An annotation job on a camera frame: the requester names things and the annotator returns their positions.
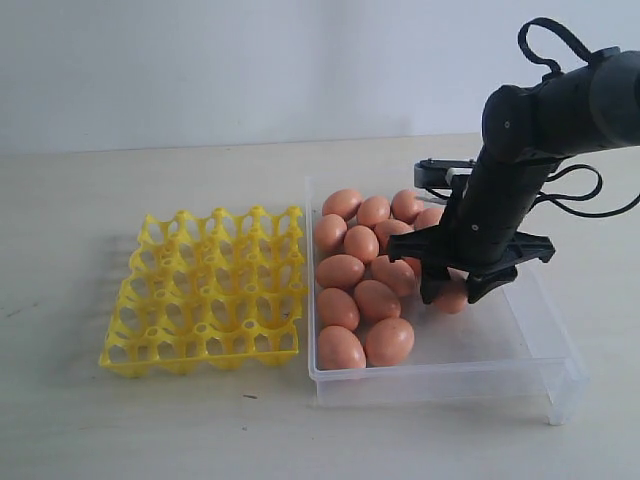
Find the white wall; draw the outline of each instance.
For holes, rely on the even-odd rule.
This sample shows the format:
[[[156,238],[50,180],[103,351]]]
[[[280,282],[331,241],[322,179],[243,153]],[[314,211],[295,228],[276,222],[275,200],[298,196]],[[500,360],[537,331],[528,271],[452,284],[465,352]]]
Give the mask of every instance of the white wall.
[[[640,49],[635,0],[3,0],[0,153],[478,131],[539,15]]]

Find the black cable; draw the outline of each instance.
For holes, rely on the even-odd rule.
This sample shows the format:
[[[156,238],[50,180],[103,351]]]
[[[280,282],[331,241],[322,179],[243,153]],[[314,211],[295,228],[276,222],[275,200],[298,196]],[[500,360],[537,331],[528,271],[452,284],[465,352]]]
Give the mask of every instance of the black cable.
[[[595,198],[602,191],[602,186],[604,184],[602,175],[600,175],[600,172],[598,172],[598,170],[596,170],[591,165],[586,165],[582,163],[571,165],[561,170],[560,172],[556,173],[555,175],[549,176],[549,178],[547,179],[547,182],[553,182],[555,180],[558,180],[559,178],[562,178],[568,173],[571,173],[576,170],[588,170],[596,174],[596,176],[598,177],[598,181],[596,183],[596,186],[593,188],[593,190],[591,190],[589,193],[584,195],[563,195],[558,193],[547,194],[541,191],[538,194],[538,198],[536,198],[536,200],[533,202],[533,205],[531,206],[531,208],[543,202],[550,202],[554,204],[556,207],[560,208],[561,210],[564,210],[565,212],[570,213],[571,215],[575,215],[576,217],[608,218],[608,217],[613,217],[616,215],[621,215],[623,213],[626,213],[632,208],[634,208],[635,206],[637,206],[638,204],[640,204],[640,194],[638,194],[636,198],[631,200],[629,203],[627,203],[623,207],[620,207],[615,210],[610,210],[608,212],[598,212],[598,213],[581,212],[579,210],[574,210],[573,208],[566,206],[564,203],[560,202],[560,200],[567,200],[567,201],[574,201],[574,202],[584,202],[587,200],[591,200],[592,198]]]
[[[444,195],[442,193],[436,192],[433,188],[425,188],[425,190],[440,200],[449,200],[449,195]]]
[[[548,75],[557,76],[562,74],[562,69],[558,62],[551,58],[542,58],[535,54],[529,43],[527,42],[527,34],[529,33],[529,27],[532,25],[545,28],[552,33],[555,33],[581,60],[587,63],[591,63],[593,53],[576,37],[567,27],[551,20],[550,18],[539,17],[525,23],[518,32],[518,46],[522,54],[531,63],[536,65],[546,65],[551,72]]]

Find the white table surface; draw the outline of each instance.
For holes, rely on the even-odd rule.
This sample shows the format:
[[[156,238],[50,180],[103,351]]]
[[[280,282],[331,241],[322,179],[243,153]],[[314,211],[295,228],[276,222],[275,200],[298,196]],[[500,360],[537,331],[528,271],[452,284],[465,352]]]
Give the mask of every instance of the white table surface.
[[[359,165],[375,175],[428,156],[468,158],[479,142],[0,159],[0,478],[639,478],[640,209],[584,220],[540,206],[523,226],[557,247],[540,271],[592,376],[562,427],[546,425],[544,409],[527,399],[320,409],[306,346],[281,369],[129,380],[97,365],[145,213],[303,205],[306,174]],[[606,181],[585,208],[617,207],[637,193],[640,150],[583,160]],[[557,183],[573,192],[592,184],[586,173]]]

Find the transparent plastic box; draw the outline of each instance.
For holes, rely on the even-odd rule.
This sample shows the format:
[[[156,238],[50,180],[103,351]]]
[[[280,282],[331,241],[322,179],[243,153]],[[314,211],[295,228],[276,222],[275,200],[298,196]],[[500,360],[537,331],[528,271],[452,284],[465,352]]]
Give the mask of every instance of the transparent plastic box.
[[[309,375],[320,406],[402,404],[447,399],[548,396],[548,420],[565,423],[588,382],[582,360],[530,264],[518,279],[458,315],[438,313],[418,293],[403,299],[402,316],[415,329],[409,358],[395,367],[322,370],[316,357],[321,329],[315,267],[324,258],[313,247],[313,226],[324,200],[342,188],[363,196],[392,196],[413,186],[413,165],[384,171],[340,171],[306,179],[309,258]]]

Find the egg tray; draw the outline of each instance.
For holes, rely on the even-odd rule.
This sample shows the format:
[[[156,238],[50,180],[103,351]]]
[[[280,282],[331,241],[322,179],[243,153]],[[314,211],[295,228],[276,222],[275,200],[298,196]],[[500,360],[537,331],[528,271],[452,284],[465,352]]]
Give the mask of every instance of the egg tray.
[[[127,377],[176,374],[206,362],[230,370],[298,353],[295,321],[307,293],[299,207],[280,215],[217,208],[169,221],[147,215],[129,259],[99,363]]]

